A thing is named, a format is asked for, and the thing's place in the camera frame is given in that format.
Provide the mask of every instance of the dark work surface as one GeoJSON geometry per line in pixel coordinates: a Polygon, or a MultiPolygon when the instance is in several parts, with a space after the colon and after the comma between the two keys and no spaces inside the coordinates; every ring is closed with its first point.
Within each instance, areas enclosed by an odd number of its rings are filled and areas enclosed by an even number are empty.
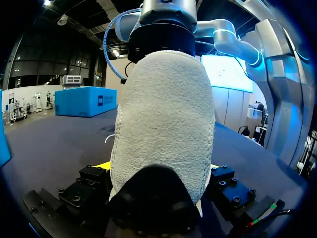
{"type": "MultiPolygon", "coordinates": [[[[45,188],[57,196],[67,188],[87,164],[97,165],[110,160],[116,110],[93,118],[51,116],[7,134],[12,159],[2,168],[4,178],[17,202],[31,190],[45,188]]],[[[212,163],[227,164],[248,188],[257,191],[256,200],[266,195],[295,208],[303,194],[305,181],[269,151],[236,132],[216,124],[212,163]]],[[[269,227],[273,232],[287,219],[277,218],[269,227]]],[[[224,231],[231,225],[220,216],[224,231]]]]}

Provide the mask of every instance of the floor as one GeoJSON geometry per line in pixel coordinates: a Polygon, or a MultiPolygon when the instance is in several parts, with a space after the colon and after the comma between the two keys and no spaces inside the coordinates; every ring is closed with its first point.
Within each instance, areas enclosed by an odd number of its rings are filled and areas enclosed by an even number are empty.
{"type": "Polygon", "coordinates": [[[50,109],[50,110],[42,110],[41,112],[34,112],[34,113],[31,113],[31,114],[28,114],[28,117],[24,120],[21,120],[21,121],[17,121],[16,123],[14,124],[8,124],[6,126],[4,126],[4,131],[5,133],[8,133],[10,131],[13,131],[13,130],[16,130],[16,129],[19,129],[25,125],[28,125],[36,120],[40,120],[40,119],[43,119],[43,118],[46,118],[46,117],[50,117],[52,115],[55,115],[55,110],[54,109],[50,109]]]}

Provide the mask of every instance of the white wall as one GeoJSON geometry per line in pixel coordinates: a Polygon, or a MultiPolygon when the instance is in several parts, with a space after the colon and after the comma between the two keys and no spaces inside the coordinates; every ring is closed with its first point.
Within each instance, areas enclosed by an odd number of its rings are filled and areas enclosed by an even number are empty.
{"type": "MultiPolygon", "coordinates": [[[[125,67],[130,63],[130,60],[128,60],[128,58],[113,59],[113,60],[111,60],[111,63],[113,65],[113,67],[122,76],[126,77],[124,70],[125,70],[125,67]]],[[[132,63],[127,67],[127,75],[129,75],[131,73],[133,66],[134,66],[134,64],[132,63]]],[[[120,83],[120,79],[112,72],[109,65],[107,65],[105,88],[117,90],[117,104],[119,104],[121,101],[121,98],[122,98],[124,84],[120,83]]]]}
{"type": "Polygon", "coordinates": [[[238,131],[246,123],[250,93],[227,88],[212,88],[216,121],[238,131]]]}
{"type": "Polygon", "coordinates": [[[262,103],[267,108],[265,97],[256,83],[253,83],[253,94],[250,95],[249,104],[252,105],[256,101],[262,103]]]}
{"type": "Polygon", "coordinates": [[[2,112],[5,111],[5,106],[9,104],[9,95],[12,93],[14,93],[14,101],[18,100],[22,103],[22,98],[25,98],[25,103],[33,104],[35,103],[33,96],[37,92],[41,92],[42,108],[44,108],[46,103],[46,92],[56,92],[62,89],[63,87],[61,85],[41,85],[4,90],[2,92],[2,112]]]}

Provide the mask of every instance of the display screen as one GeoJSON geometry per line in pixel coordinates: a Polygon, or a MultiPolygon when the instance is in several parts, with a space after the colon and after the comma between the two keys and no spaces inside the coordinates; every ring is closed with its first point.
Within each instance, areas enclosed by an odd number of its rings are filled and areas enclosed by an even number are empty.
{"type": "Polygon", "coordinates": [[[246,63],[230,56],[202,56],[202,64],[206,69],[212,87],[229,88],[253,93],[253,81],[246,72],[246,63]]]}

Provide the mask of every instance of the blue box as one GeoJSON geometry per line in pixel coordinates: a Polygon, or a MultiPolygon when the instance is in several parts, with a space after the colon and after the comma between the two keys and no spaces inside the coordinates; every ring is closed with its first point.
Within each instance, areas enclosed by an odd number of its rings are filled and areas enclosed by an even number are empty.
{"type": "Polygon", "coordinates": [[[83,87],[55,92],[55,112],[60,116],[93,117],[117,107],[117,91],[83,87]]]}

